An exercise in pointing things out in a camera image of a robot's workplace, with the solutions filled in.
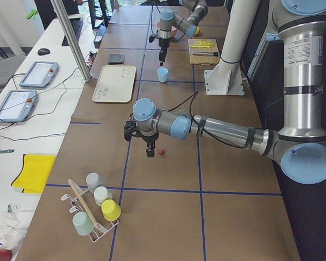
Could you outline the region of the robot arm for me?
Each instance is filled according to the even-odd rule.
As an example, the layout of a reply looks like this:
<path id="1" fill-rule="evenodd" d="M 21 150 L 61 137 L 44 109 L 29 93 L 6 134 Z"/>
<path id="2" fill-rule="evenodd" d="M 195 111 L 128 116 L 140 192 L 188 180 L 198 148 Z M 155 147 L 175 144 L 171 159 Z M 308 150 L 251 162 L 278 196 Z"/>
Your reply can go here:
<path id="1" fill-rule="evenodd" d="M 172 27 L 181 31 L 188 37 L 193 37 L 198 29 L 199 22 L 208 14 L 208 5 L 206 1 L 179 1 L 179 4 L 192 11 L 192 14 L 187 18 L 182 18 L 172 9 L 162 9 L 160 14 L 160 27 L 156 33 L 149 36 L 149 42 L 158 39 L 160 52 L 159 63 L 162 66 L 165 62 L 167 50 L 170 46 L 172 38 Z"/>
<path id="2" fill-rule="evenodd" d="M 220 61 L 204 72 L 208 95 L 241 95 L 241 77 L 255 91 L 261 129 L 158 109 L 142 98 L 124 127 L 124 138 L 142 138 L 149 157 L 160 134 L 185 139 L 209 136 L 235 148 L 255 150 L 276 162 L 291 180 L 316 184 L 326 179 L 326 131 L 321 127 L 323 35 L 326 1 L 269 1 L 268 17 L 248 71 L 241 57 L 256 19 L 258 1 L 234 1 Z"/>

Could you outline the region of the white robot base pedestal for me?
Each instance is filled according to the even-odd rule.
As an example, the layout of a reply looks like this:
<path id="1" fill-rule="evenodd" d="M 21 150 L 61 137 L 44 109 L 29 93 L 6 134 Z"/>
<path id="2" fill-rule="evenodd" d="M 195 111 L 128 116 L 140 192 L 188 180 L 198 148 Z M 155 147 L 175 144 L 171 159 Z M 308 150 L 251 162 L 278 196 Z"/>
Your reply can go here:
<path id="1" fill-rule="evenodd" d="M 240 60 L 259 3 L 256 0 L 233 2 L 220 62 L 213 70 L 204 71 L 207 95 L 245 94 Z"/>

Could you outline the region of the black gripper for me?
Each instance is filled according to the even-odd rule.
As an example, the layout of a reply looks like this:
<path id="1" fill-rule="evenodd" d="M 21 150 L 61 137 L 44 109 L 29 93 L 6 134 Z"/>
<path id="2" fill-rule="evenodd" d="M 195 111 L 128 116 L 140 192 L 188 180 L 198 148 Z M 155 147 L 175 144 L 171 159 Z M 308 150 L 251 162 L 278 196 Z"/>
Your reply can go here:
<path id="1" fill-rule="evenodd" d="M 160 52 L 159 52 L 159 63 L 160 66 L 162 66 L 165 62 L 166 59 L 166 54 L 167 54 L 167 50 L 170 46 L 170 38 L 162 38 L 157 34 L 150 34 L 149 35 L 149 42 L 152 43 L 155 39 L 158 39 L 159 41 L 159 47 L 161 48 Z"/>
<path id="2" fill-rule="evenodd" d="M 126 141 L 130 141 L 132 137 L 142 138 L 147 143 L 146 154 L 147 157 L 154 157 L 154 143 L 159 137 L 159 133 L 155 133 L 153 135 L 145 136 L 143 135 L 138 126 L 136 125 L 136 121 L 128 120 L 126 121 L 124 127 L 124 139 Z"/>

